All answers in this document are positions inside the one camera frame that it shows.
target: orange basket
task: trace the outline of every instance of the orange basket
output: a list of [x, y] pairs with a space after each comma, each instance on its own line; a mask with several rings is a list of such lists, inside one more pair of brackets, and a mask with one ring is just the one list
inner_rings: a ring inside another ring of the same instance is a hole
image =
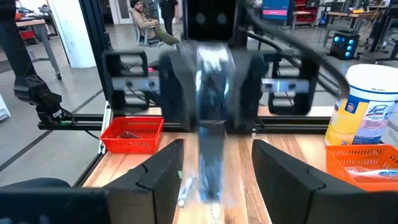
[[347, 183], [367, 191], [398, 190], [398, 181], [375, 177], [354, 178], [346, 167], [398, 169], [398, 150], [387, 144], [326, 146], [326, 169]]
[[[101, 135], [107, 150], [113, 153], [154, 154], [162, 136], [163, 117], [114, 118]], [[124, 133], [134, 138], [123, 138]]]

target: gray floor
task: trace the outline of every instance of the gray floor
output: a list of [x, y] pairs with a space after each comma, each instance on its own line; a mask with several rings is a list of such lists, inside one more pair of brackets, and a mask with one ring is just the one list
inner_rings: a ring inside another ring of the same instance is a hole
[[[174, 29], [175, 36], [179, 37], [182, 30], [181, 26], [175, 26]], [[145, 50], [149, 62], [156, 60], [161, 52], [170, 50], [167, 45], [159, 48], [136, 46], [132, 25], [109, 26], [107, 30], [115, 49]], [[298, 28], [295, 33], [296, 38], [308, 43], [309, 46], [319, 52], [327, 52], [327, 48], [318, 44], [323, 39], [321, 35], [323, 34], [319, 30], [308, 27]], [[60, 82], [55, 79], [55, 72], [49, 62], [35, 62], [34, 67], [37, 73], [47, 82], [50, 89], [62, 95], [62, 106], [73, 111], [101, 90], [98, 72], [96, 68], [70, 68], [60, 40], [52, 39], [50, 43], [60, 66], [63, 81]], [[257, 42], [250, 40], [248, 46], [250, 49], [256, 49]], [[28, 49], [36, 57], [45, 56], [42, 44], [28, 46]], [[0, 61], [6, 59], [4, 53], [0, 53]], [[335, 58], [329, 60], [343, 73], [354, 64], [368, 63], [365, 60], [347, 62]], [[281, 70], [281, 72], [297, 71], [287, 69]], [[96, 155], [98, 142], [81, 131], [50, 132], [39, 130], [37, 127], [39, 119], [35, 108], [14, 97], [12, 90], [14, 79], [13, 71], [0, 73], [0, 93], [12, 114], [11, 118], [0, 122], [0, 186], [37, 177], [57, 177], [73, 185]], [[322, 91], [323, 89], [318, 86], [317, 90]], [[261, 103], [267, 104], [266, 95], [263, 96]], [[313, 105], [331, 106], [334, 103], [335, 99], [332, 96], [325, 92], [318, 92], [315, 95]], [[85, 105], [79, 113], [100, 114], [104, 110], [103, 107], [104, 96], [100, 93]], [[41, 136], [44, 138], [30, 147], [31, 143]], [[383, 136], [383, 140], [398, 145], [398, 135], [391, 128]]]

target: disinfecting wipes canister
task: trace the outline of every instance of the disinfecting wipes canister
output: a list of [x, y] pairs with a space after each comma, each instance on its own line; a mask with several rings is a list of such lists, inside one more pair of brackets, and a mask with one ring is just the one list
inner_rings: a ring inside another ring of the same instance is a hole
[[398, 104], [398, 69], [354, 65], [346, 78], [350, 93], [336, 102], [325, 143], [377, 144]]

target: white lid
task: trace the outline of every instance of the white lid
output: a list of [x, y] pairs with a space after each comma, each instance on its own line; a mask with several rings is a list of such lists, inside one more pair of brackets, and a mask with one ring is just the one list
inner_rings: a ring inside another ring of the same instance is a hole
[[398, 93], [398, 68], [384, 65], [353, 65], [346, 75], [349, 85], [367, 91]]

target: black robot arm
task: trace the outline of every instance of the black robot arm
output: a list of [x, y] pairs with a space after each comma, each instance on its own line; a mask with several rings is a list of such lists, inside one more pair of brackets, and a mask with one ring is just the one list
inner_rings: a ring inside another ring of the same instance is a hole
[[15, 22], [14, 0], [0, 0], [0, 43], [16, 79], [14, 93], [21, 101], [36, 106], [43, 123], [59, 122], [68, 113], [60, 106], [62, 97], [52, 93], [33, 67]]

